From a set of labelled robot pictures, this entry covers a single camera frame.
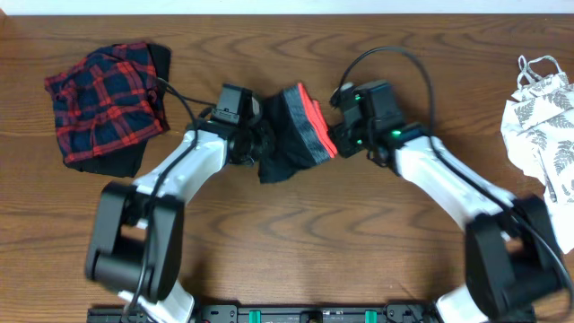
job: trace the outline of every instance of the wooden table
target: wooden table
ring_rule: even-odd
[[[173,85],[205,100],[217,100],[223,82],[269,96],[303,81],[334,124],[340,117],[327,101],[348,64],[369,48],[404,46],[434,79],[447,147],[525,196],[543,187],[506,156],[505,100],[516,90],[520,55],[553,55],[574,77],[573,24],[560,15],[0,17],[0,321],[81,322],[91,304],[119,303],[83,275],[100,191],[113,178],[62,164],[43,85],[96,48],[167,45]],[[409,119],[426,122],[421,78],[404,58],[370,57],[351,76],[378,78],[396,86]],[[172,130],[148,144],[140,174],[178,145],[187,123],[179,103],[165,101]],[[276,185],[260,185],[257,169],[227,167],[186,213],[180,279],[200,299],[431,300],[464,282],[455,223],[362,153]],[[574,258],[567,261],[574,270]],[[541,306],[552,313],[564,302]]]

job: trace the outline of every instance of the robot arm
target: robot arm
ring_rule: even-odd
[[[197,146],[168,174],[158,192],[153,212],[154,227],[149,239],[156,248],[151,257],[152,269],[138,303],[157,322],[180,323],[191,319],[194,298],[177,281],[181,261],[183,213],[197,190],[215,172],[222,169],[228,154],[228,141],[219,135],[199,130]],[[137,286],[143,255],[143,241],[122,236],[122,227],[147,226],[141,217],[160,173],[192,143],[195,131],[188,131],[182,143],[157,168],[124,187],[110,183],[102,192],[86,275],[118,296],[131,301]]]
[[[257,97],[251,91],[225,84],[212,118],[201,120],[197,131],[187,131],[178,148],[157,168],[129,186],[109,183],[101,194],[86,258],[88,279],[131,301],[145,270],[141,296],[137,300],[145,315],[157,322],[188,323],[194,298],[177,280],[185,206],[225,164],[242,164],[264,150],[254,142],[255,135],[246,133],[251,131],[246,124],[259,118],[260,113]],[[196,135],[196,146],[189,151]],[[123,228],[147,228],[150,219],[145,217],[146,207],[160,175],[167,170],[152,201],[153,226],[146,240],[125,236]],[[152,246],[147,255],[146,242]],[[149,259],[146,268],[144,258]],[[129,316],[123,313],[118,321],[123,322],[121,317],[125,314]],[[143,313],[135,314],[135,321],[140,319],[140,314]]]
[[[571,284],[542,200],[492,185],[421,125],[406,125],[390,84],[346,85],[340,94],[344,121],[330,133],[340,154],[368,150],[370,160],[423,189],[465,230],[467,285],[436,303],[445,323],[511,321]],[[509,239],[522,240],[523,249],[509,253]]]

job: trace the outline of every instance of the ear loop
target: ear loop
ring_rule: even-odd
[[[537,74],[535,71],[533,71],[532,68],[530,68],[530,65],[533,64],[533,63],[538,63],[538,62],[540,62],[540,61],[543,60],[543,59],[548,59],[549,61],[553,62],[554,65],[556,65],[556,70],[558,70],[558,73],[562,73],[562,69],[560,68],[560,66],[558,65],[558,62],[556,61],[556,59],[555,59],[554,57],[551,57],[551,56],[548,56],[548,55],[543,56],[543,57],[539,57],[539,58],[537,58],[537,59],[531,60],[530,62],[528,62],[528,63],[526,64],[526,70],[527,70],[530,74],[532,74],[532,76],[533,76],[534,78],[538,79],[538,81],[542,80],[543,77],[540,76],[539,74]]]
[[[528,63],[526,61],[526,58],[524,57],[524,55],[521,55],[518,58],[518,68],[520,68],[520,74],[518,74],[518,78],[517,78],[517,87],[519,90],[522,90],[522,87],[523,87],[523,85],[520,83],[520,81],[522,81],[523,77],[525,77],[528,80],[529,84],[536,83],[536,80],[529,73],[529,72],[532,72],[532,70],[530,69],[530,63]]]

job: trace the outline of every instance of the plaid shorts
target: plaid shorts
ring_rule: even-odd
[[[114,45],[48,77],[64,163],[102,156],[169,130],[147,44]]]

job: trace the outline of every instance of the clothing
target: clothing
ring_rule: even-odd
[[[287,180],[337,154],[318,102],[301,83],[264,100],[263,120],[274,131],[275,149],[259,161],[261,183]]]
[[[156,80],[167,80],[169,65],[167,48],[140,42],[100,48],[48,77],[64,164],[133,177],[146,141],[169,130]]]
[[[552,61],[558,70],[544,78],[530,65],[543,59]],[[509,159],[527,176],[545,184],[544,200],[557,241],[564,253],[574,248],[574,84],[568,83],[552,57],[540,57],[524,64],[518,76],[518,90],[508,100],[500,131]],[[523,86],[523,76],[530,82]]]

